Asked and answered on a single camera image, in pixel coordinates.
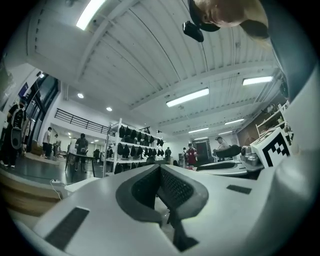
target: black metal railing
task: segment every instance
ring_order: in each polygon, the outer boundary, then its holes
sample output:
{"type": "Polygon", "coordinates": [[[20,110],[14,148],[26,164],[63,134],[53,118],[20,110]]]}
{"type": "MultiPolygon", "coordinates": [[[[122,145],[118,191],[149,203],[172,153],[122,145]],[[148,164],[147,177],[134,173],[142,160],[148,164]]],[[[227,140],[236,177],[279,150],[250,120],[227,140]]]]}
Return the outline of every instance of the black metal railing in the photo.
{"type": "Polygon", "coordinates": [[[87,130],[97,132],[97,133],[108,134],[109,127],[106,127],[104,125],[101,125],[95,122],[91,122],[89,120],[86,120],[74,114],[63,111],[62,109],[59,109],[59,108],[56,109],[54,118],[65,121],[69,124],[72,124],[87,130]]]}

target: white cable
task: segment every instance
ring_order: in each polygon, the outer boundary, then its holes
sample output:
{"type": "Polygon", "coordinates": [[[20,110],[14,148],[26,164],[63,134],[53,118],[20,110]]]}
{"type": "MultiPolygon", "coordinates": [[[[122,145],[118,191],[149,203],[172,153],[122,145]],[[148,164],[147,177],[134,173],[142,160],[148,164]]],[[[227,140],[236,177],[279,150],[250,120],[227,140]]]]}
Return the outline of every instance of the white cable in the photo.
{"type": "Polygon", "coordinates": [[[62,199],[61,199],[61,197],[60,197],[60,194],[55,190],[54,185],[52,185],[52,181],[53,181],[53,179],[52,179],[52,180],[50,180],[50,184],[51,184],[51,186],[52,186],[53,190],[58,194],[58,197],[60,198],[60,200],[62,200],[62,199]]]}

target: black camera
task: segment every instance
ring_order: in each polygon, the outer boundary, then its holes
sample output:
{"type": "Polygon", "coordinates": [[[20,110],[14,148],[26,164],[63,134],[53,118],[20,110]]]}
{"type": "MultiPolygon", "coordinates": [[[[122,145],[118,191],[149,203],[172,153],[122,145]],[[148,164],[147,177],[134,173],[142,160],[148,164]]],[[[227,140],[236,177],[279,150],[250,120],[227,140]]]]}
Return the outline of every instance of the black camera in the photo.
{"type": "Polygon", "coordinates": [[[194,40],[197,40],[200,43],[202,43],[205,40],[204,34],[202,34],[200,28],[192,24],[190,21],[183,23],[182,29],[185,35],[193,38],[194,40]]]}

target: recessed ceiling light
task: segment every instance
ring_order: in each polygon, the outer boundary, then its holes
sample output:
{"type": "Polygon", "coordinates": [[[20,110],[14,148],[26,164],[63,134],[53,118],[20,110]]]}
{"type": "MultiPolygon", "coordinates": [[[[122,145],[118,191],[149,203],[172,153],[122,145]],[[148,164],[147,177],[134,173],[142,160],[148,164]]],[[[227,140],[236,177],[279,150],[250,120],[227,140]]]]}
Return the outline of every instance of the recessed ceiling light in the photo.
{"type": "Polygon", "coordinates": [[[267,82],[271,82],[272,79],[273,79],[272,76],[247,78],[247,79],[243,80],[242,85],[243,86],[248,86],[248,85],[259,84],[259,83],[267,83],[267,82]]]}
{"type": "Polygon", "coordinates": [[[208,139],[208,137],[195,138],[194,140],[195,140],[195,141],[198,141],[198,140],[204,140],[204,139],[208,139]]]}
{"type": "Polygon", "coordinates": [[[208,94],[209,94],[209,88],[201,89],[199,91],[190,93],[190,94],[188,94],[186,96],[183,96],[183,97],[168,101],[166,103],[166,105],[170,108],[170,107],[173,107],[175,105],[178,105],[178,104],[181,104],[181,103],[184,103],[184,102],[188,102],[188,101],[191,101],[193,99],[196,99],[196,98],[208,95],[208,94]]]}
{"type": "Polygon", "coordinates": [[[218,135],[222,135],[222,134],[229,134],[229,133],[232,133],[233,131],[231,130],[231,131],[226,131],[226,132],[221,132],[221,133],[219,133],[218,135]]]}
{"type": "Polygon", "coordinates": [[[106,0],[91,0],[81,14],[76,26],[85,30],[89,22],[106,0]]]}
{"type": "Polygon", "coordinates": [[[241,121],[243,121],[243,120],[245,120],[245,119],[244,119],[244,118],[241,118],[241,119],[239,119],[239,120],[235,120],[235,121],[231,121],[231,122],[226,122],[224,125],[229,125],[229,124],[241,122],[241,121]]]}
{"type": "Polygon", "coordinates": [[[192,133],[201,132],[201,131],[208,130],[208,129],[209,129],[209,127],[203,128],[203,129],[199,129],[199,130],[192,130],[192,131],[189,131],[189,133],[192,134],[192,133]]]}

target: black rectangular slot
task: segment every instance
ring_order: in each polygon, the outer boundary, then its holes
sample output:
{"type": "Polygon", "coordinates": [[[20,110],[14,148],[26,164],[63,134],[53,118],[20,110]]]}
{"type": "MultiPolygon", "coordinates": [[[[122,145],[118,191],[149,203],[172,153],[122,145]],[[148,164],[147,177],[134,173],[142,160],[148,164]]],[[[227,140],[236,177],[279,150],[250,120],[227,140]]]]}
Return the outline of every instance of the black rectangular slot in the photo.
{"type": "Polygon", "coordinates": [[[247,188],[244,186],[237,186],[237,185],[229,185],[226,188],[228,190],[236,191],[236,192],[247,194],[247,195],[249,195],[252,190],[251,188],[247,188]]]}
{"type": "Polygon", "coordinates": [[[75,235],[80,225],[84,222],[89,211],[74,208],[64,219],[47,235],[45,240],[54,247],[64,251],[71,238],[75,235]]]}

